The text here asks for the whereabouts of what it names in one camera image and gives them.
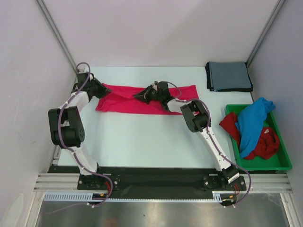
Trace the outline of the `pink t shirt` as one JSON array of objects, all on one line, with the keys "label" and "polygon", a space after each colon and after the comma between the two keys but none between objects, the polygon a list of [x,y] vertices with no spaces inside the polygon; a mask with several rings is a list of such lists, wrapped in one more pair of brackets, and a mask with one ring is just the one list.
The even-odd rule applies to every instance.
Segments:
[{"label": "pink t shirt", "polygon": [[[165,110],[159,101],[150,101],[149,104],[141,102],[133,95],[143,91],[142,87],[127,87],[105,85],[112,92],[99,100],[96,111],[99,112],[117,112],[125,114],[147,114],[147,115],[180,115],[177,112]],[[195,85],[185,87],[169,88],[173,97],[189,101],[199,98]]]}]

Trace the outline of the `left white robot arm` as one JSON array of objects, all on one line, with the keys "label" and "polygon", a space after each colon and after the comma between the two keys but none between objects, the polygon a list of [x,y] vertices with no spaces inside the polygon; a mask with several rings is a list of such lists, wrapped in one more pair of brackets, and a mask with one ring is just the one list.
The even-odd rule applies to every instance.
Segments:
[{"label": "left white robot arm", "polygon": [[80,170],[79,190],[99,190],[102,186],[110,190],[110,178],[101,173],[99,164],[84,145],[85,130],[80,112],[93,97],[102,99],[111,90],[92,73],[79,73],[76,77],[69,99],[62,106],[48,111],[51,140],[54,145],[68,151],[76,162]]}]

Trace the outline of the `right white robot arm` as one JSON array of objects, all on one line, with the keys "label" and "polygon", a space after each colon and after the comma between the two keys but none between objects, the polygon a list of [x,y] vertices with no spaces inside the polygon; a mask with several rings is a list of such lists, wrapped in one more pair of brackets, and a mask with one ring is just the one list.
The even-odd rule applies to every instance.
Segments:
[{"label": "right white robot arm", "polygon": [[164,110],[182,114],[188,129],[200,138],[213,159],[219,186],[224,190],[231,189],[240,173],[216,139],[211,127],[211,115],[208,107],[198,98],[188,101],[180,99],[182,92],[178,87],[175,87],[178,90],[178,95],[173,96],[169,90],[169,85],[173,86],[174,84],[168,81],[155,81],[139,93],[134,94],[133,97],[146,104],[157,101]]}]

